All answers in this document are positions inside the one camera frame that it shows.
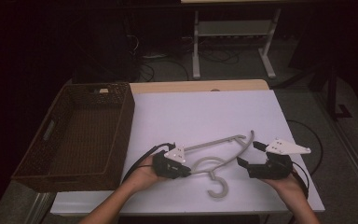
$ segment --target white tabletop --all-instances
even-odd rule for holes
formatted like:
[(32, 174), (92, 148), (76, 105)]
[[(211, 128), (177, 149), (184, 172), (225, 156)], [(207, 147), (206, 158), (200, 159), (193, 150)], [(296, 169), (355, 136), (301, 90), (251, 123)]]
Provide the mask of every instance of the white tabletop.
[[(236, 134), (269, 144), (275, 138), (293, 142), (285, 117), (273, 91), (200, 91), (134, 94), (135, 112), (124, 174), (147, 150), (162, 143), (191, 147)], [(241, 147), (227, 142), (186, 153), (185, 165), (205, 156), (228, 159)], [(250, 146), (241, 157), (250, 163), (265, 163), (265, 153)], [(306, 168), (301, 156), (292, 160)], [(285, 212), (286, 206), (274, 189), (257, 179), (236, 161), (216, 170), (228, 183), (228, 195), (212, 198), (207, 190), (220, 191), (220, 184), (206, 174), (167, 180), (134, 195), (121, 215), (259, 214)], [(89, 213), (111, 191), (61, 192), (50, 210), (59, 215)], [(323, 211), (322, 201), (310, 179), (310, 206)]]

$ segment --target dark background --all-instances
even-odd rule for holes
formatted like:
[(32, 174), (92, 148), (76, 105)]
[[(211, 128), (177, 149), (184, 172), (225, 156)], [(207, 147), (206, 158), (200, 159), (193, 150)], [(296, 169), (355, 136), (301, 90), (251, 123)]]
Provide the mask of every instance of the dark background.
[[(192, 11), (84, 15), (60, 10), (89, 6), (82, 4), (91, 3), (0, 1), (0, 198), (48, 107), (68, 79), (77, 83), (133, 81), (138, 76), (137, 60), (129, 53), (131, 42), (125, 34), (137, 35), (145, 43), (144, 51), (158, 49), (180, 55), (180, 37), (192, 32)], [(103, 7), (116, 2), (92, 4)], [(243, 15), (258, 18), (269, 10), (226, 14), (216, 10), (203, 15), (211, 20), (241, 19)], [(291, 66), (306, 69), (333, 54), (338, 75), (358, 95), (358, 3), (348, 7), (285, 7), (275, 38), (287, 36), (301, 38)]]

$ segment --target forearm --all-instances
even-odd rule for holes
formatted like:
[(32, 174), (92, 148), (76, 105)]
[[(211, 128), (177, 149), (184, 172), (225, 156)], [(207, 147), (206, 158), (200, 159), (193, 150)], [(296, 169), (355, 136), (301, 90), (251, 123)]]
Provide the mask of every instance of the forearm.
[(109, 197), (107, 197), (98, 207), (92, 210), (81, 224), (89, 223), (112, 223), (118, 217), (118, 213), (123, 207), (124, 203), (134, 194), (135, 191), (131, 185), (121, 185)]
[(278, 190), (278, 194), (286, 204), (287, 208), (293, 213), (296, 221), (300, 224), (320, 223), (310, 204), (301, 191), (292, 192)]

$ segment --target wire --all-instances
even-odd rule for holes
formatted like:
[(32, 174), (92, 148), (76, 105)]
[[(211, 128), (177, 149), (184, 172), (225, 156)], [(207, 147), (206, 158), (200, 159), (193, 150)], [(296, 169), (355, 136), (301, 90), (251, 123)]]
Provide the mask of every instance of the wire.
[[(147, 73), (147, 72), (141, 67), (141, 77), (142, 77), (146, 82), (149, 82), (149, 81), (153, 80), (153, 79), (154, 79), (154, 75), (155, 75), (155, 70), (154, 70), (154, 68), (153, 68), (152, 66), (150, 66), (150, 65), (145, 64), (145, 63), (144, 63), (144, 64), (141, 64), (141, 66), (148, 67), (148, 68), (151, 70), (151, 73)], [(143, 73), (149, 75), (150, 78), (144, 77), (144, 76), (143, 76)]]
[(315, 174), (315, 172), (316, 172), (316, 171), (319, 169), (319, 167), (321, 166), (322, 160), (323, 160), (323, 157), (324, 157), (324, 146), (322, 145), (321, 138), (319, 137), (319, 135), (318, 135), (314, 130), (312, 130), (312, 128), (310, 128), (308, 125), (306, 125), (306, 124), (304, 124), (304, 123), (301, 123), (301, 122), (299, 122), (299, 121), (292, 120), (292, 119), (287, 119), (286, 121), (293, 122), (293, 123), (297, 123), (297, 124), (300, 124), (300, 125), (304, 126), (304, 127), (307, 128), (310, 132), (312, 132), (313, 135), (314, 135), (314, 136), (316, 137), (316, 139), (318, 140), (319, 147), (320, 147), (320, 150), (321, 150), (321, 155), (320, 155), (320, 157), (319, 157), (318, 163), (316, 164), (315, 168), (313, 168), (313, 170), (310, 172), (310, 175)]
[(150, 167), (150, 166), (153, 166), (153, 165), (140, 165), (140, 166), (138, 166), (138, 167), (136, 167), (136, 168), (141, 168), (141, 167)]
[[(225, 53), (227, 55), (227, 57), (222, 59), (222, 58), (219, 58), (219, 57), (213, 55), (212, 53), (207, 55), (203, 51), (199, 51), (199, 56), (202, 57), (204, 60), (213, 62), (213, 63), (236, 64), (240, 61), (239, 55), (241, 54), (241, 51), (239, 51), (237, 53), (233, 53), (232, 55), (227, 50), (221, 50), (221, 52)], [(235, 58), (235, 61), (233, 63), (228, 63), (228, 61), (233, 58)]]
[(183, 70), (186, 73), (186, 80), (189, 81), (187, 69), (181, 63), (178, 63), (178, 62), (175, 62), (175, 61), (170, 61), (170, 60), (157, 60), (157, 61), (150, 61), (150, 62), (147, 62), (147, 63), (175, 63), (175, 64), (177, 64), (177, 65), (179, 65), (180, 67), (183, 68)]
[(194, 47), (194, 40), (192, 36), (183, 36), (182, 37), (182, 50), (183, 52), (190, 52)]
[(305, 177), (307, 178), (307, 189), (310, 189), (310, 179), (308, 178), (308, 175), (305, 172), (305, 170), (300, 165), (298, 165), (298, 163), (296, 163), (294, 161), (293, 161), (293, 164), (295, 164), (296, 166), (298, 166), (298, 168), (300, 168), (302, 170), (302, 172), (304, 173)]
[(269, 221), (269, 214), (266, 216), (266, 219), (264, 219), (263, 224), (267, 224), (268, 221)]
[(135, 169), (138, 169), (139, 164), (146, 159), (148, 156), (150, 156), (153, 152), (157, 151), (159, 148), (161, 147), (168, 147), (169, 149), (172, 149), (175, 147), (175, 144), (170, 144), (170, 143), (163, 143), (161, 145), (158, 145), (156, 147), (152, 147), (150, 150), (148, 150), (141, 158), (139, 158), (138, 161), (136, 161), (132, 167), (130, 168), (130, 170), (124, 175), (123, 180), (121, 181), (121, 183), (123, 183), (124, 181), (126, 181), (126, 179), (132, 174), (132, 172)]
[(136, 40), (135, 47), (133, 48), (132, 51), (130, 51), (130, 54), (132, 54), (132, 56), (135, 56), (136, 50), (139, 47), (139, 39), (138, 39), (138, 37), (136, 37), (136, 35), (127, 35), (127, 37), (131, 37), (131, 38), (134, 38)]
[(288, 224), (294, 224), (294, 223), (295, 223), (295, 221), (296, 221), (295, 216), (292, 216), (292, 217), (290, 218), (290, 220), (289, 220), (289, 223), (288, 223)]
[(150, 55), (150, 56), (142, 56), (144, 59), (160, 59), (160, 58), (165, 58), (168, 57), (168, 54), (155, 54), (155, 55)]

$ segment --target wicker basket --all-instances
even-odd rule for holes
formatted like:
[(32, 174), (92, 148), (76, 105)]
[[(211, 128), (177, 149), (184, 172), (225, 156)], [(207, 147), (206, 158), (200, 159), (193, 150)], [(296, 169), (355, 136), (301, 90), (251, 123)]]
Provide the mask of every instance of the wicker basket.
[(116, 189), (134, 108), (128, 83), (64, 86), (12, 179), (37, 192)]

